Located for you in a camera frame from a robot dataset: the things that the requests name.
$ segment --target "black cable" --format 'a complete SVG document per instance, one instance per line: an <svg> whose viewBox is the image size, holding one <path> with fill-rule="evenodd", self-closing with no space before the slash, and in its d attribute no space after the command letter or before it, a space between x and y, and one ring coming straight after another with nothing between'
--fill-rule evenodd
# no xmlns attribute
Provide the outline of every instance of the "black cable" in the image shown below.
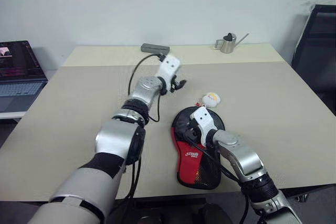
<svg viewBox="0 0 336 224"><path fill-rule="evenodd" d="M133 76L134 76L134 74L135 74L136 70L138 69L138 67L140 66L140 64L141 64L142 62L144 62L145 60L147 60L148 58L150 58L150 57L152 57L152 56L157 56L157 57L160 57L160 56L161 56L161 54L152 54L152 55L147 55L147 56L146 56L146 57L144 57L142 60L140 60L140 61L138 62L138 64L136 64L135 68L133 69L133 72L132 72L132 75L131 75L130 81L129 81L129 83L128 83L128 95L130 95L130 93L131 93L131 83L132 83L132 79L133 79Z"/></svg>
<svg viewBox="0 0 336 224"><path fill-rule="evenodd" d="M157 57L161 57L162 55L161 54L152 54L152 55L147 55L146 57L144 57L143 59L141 59L138 64L136 64L135 68L133 69L133 72L132 72L132 75L131 75L131 78L130 78L130 81L128 83L128 95L130 95L131 93L131 84L132 84L132 80L133 80L133 77L134 77L134 74L135 72L137 71L138 67L140 66L140 64L142 62L144 62L145 60L147 60L148 58L152 57L152 56L157 56ZM157 99L157 107L158 107L158 117L157 117L157 120L154 119L153 117L151 117L150 115L148 116L153 122L159 122L160 121L160 97L161 97L161 94L159 94L159 97Z"/></svg>
<svg viewBox="0 0 336 224"><path fill-rule="evenodd" d="M159 94L159 97L157 99L157 107L158 107L158 117L157 117L157 120L155 120L154 118L152 118L150 115L148 116L153 122L159 122L160 121L160 97L161 97L161 94Z"/></svg>
<svg viewBox="0 0 336 224"><path fill-rule="evenodd" d="M248 196L247 195L244 195L244 196L245 196L245 210L244 210L243 216L240 219L239 224L243 224L244 223L244 221L246 219L246 216L247 216L247 213L248 213L248 206L249 206L249 204L248 204Z"/></svg>
<svg viewBox="0 0 336 224"><path fill-rule="evenodd" d="M229 179L232 179L235 182L239 182L239 179L233 175L228 169L226 169L220 162L218 162L217 160L215 160L207 151L205 151L204 149L200 148L197 144L195 144L193 141L189 140L187 137L185 138L188 143L190 143L191 145L193 145L196 149L198 149L199 151L201 151L203 154L205 154L212 162L214 162L216 165L218 165L220 167L220 170L222 171L222 173L228 177Z"/></svg>
<svg viewBox="0 0 336 224"><path fill-rule="evenodd" d="M139 177L140 177L140 169L141 169L141 157L139 157L139 160L138 160L138 169L136 170L137 171L137 176L135 178L135 182L132 186L132 191L131 191L131 195L130 195L130 198L128 199L128 203L127 203L127 206L126 206L126 209L125 209L125 212L122 216L122 219L121 219L121 222L120 223L124 223L125 220L126 220L126 216L127 216L127 213L130 209L130 204L132 202L132 199L134 197L134 193L135 193L135 190L136 190L136 186L138 185L138 181L139 181Z"/></svg>
<svg viewBox="0 0 336 224"><path fill-rule="evenodd" d="M227 170L223 165L221 165L220 162L218 162L217 160L215 160L207 151L205 151L204 149L200 148L196 143L194 143L193 141L189 140L187 137L185 139L191 145L193 145L195 148L197 148L199 151L201 151L203 154L205 154L208 158L210 158L210 160L212 160L216 165L218 165L220 167L222 173L226 177L228 177L229 179L234 180L235 182L237 182L240 185L239 179L235 175L233 175L229 170ZM243 216L240 219L239 224L243 224L244 223L244 221L246 219L246 216L247 216L247 213L248 213L248 207L249 207L248 196L247 195L244 195L244 196L245 196L245 209L244 209L244 213L243 213Z"/></svg>
<svg viewBox="0 0 336 224"><path fill-rule="evenodd" d="M134 179L135 179L135 163L132 164L132 182L131 182L130 190L129 190L128 194L123 198L123 200L117 206L115 206L111 209L109 215L114 213L119 207L121 207L123 204L125 204L125 202L127 202L127 200L130 198L131 193L133 191L133 187L134 187Z"/></svg>

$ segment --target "laptop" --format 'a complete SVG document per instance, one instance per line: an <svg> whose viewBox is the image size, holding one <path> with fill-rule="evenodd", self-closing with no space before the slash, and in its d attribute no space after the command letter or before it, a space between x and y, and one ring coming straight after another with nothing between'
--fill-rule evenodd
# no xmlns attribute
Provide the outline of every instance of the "laptop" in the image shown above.
<svg viewBox="0 0 336 224"><path fill-rule="evenodd" d="M27 111L47 82L28 41L0 42L0 113Z"/></svg>

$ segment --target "chair backrest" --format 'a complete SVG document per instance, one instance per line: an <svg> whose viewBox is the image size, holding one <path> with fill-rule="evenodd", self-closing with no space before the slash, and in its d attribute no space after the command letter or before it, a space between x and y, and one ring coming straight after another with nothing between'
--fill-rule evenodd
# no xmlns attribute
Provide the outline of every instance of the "chair backrest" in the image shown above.
<svg viewBox="0 0 336 224"><path fill-rule="evenodd" d="M315 5L292 67L315 92L336 90L336 6Z"/></svg>

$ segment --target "silver robot arm segment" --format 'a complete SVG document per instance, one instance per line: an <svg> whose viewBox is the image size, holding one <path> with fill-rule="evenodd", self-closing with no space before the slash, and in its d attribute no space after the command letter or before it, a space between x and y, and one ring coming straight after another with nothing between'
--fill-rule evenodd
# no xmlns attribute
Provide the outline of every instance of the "silver robot arm segment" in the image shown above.
<svg viewBox="0 0 336 224"><path fill-rule="evenodd" d="M161 56L155 77L140 78L124 105L102 125L96 136L96 154L74 171L42 205L29 223L104 223L116 198L125 167L142 152L144 126L154 98L181 88L176 72L180 61Z"/></svg>
<svg viewBox="0 0 336 224"><path fill-rule="evenodd" d="M248 195L262 223L302 223L284 194L274 185L258 154L241 136L217 130L205 107L197 109L191 119L198 124L203 146L218 144L220 154L230 162L242 192Z"/></svg>

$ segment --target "beige table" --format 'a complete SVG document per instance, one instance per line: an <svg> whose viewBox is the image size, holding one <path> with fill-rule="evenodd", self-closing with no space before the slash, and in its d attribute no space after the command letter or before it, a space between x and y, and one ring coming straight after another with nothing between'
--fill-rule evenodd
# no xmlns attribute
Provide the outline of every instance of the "beige table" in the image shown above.
<svg viewBox="0 0 336 224"><path fill-rule="evenodd" d="M222 97L214 110L227 130L258 152L279 188L336 182L335 117L269 44L239 45L230 55L211 46L172 52L183 63L179 77L188 82L162 97L160 123L146 126L136 197L209 192L177 182L170 127L178 111L210 91ZM138 47L73 51L0 149L0 200L45 201L93 157L95 135L127 98L130 73L144 55ZM135 80L156 72L157 61L146 64ZM117 198L129 190L130 170ZM235 190L223 177L211 192Z"/></svg>

